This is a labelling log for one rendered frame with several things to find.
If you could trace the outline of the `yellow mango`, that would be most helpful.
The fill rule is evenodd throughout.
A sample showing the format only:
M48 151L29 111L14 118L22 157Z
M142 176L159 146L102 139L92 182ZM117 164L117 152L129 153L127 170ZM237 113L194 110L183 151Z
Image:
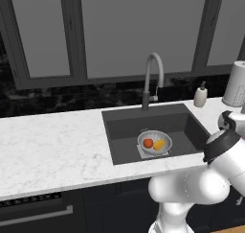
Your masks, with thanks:
M164 145L165 145L166 141L161 139L161 140L158 140L156 141L154 144L153 144L153 149L155 151L159 151Z

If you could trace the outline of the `white paper towel roll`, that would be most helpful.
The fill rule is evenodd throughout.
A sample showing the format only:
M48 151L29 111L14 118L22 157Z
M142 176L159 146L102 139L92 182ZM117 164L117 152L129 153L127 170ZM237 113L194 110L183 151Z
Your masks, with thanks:
M245 104L245 61L234 63L222 102L232 107Z

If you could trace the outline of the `white soap dispenser bottle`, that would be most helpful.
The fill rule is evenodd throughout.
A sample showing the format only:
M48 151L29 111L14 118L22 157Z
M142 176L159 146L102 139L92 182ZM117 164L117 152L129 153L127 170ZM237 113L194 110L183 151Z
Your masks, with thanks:
M208 98L208 89L206 88L206 83L202 82L201 85L196 89L193 104L196 107L203 107Z

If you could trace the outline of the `black dishwasher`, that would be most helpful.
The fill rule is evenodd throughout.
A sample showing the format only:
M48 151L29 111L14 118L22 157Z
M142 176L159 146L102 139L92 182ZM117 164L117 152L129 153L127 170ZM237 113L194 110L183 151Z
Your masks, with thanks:
M0 227L0 233L87 233L81 190L0 200L0 221L65 210L71 215Z

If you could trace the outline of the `dark cupboard door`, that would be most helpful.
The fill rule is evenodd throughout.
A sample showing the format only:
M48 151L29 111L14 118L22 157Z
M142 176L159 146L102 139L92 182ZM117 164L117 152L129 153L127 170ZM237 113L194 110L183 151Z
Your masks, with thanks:
M158 204L148 192L148 178L82 190L88 233L148 233Z

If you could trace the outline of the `white metal colander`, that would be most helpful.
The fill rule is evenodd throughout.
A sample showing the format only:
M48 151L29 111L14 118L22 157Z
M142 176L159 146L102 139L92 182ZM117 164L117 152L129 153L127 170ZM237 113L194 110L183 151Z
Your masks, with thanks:
M171 138L159 130L146 129L138 136L138 145L142 151L151 156L161 156L172 148Z

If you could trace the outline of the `dark grey sink basin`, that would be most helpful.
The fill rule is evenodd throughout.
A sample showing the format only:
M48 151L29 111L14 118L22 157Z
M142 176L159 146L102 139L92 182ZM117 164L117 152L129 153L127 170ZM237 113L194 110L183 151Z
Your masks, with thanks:
M102 113L114 165L202 152L208 131L184 104Z

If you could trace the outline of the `dark framed window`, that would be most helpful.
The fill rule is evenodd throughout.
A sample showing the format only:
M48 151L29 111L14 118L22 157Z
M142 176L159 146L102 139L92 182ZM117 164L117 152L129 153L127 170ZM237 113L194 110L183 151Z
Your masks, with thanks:
M19 89L228 74L245 60L245 0L0 0Z

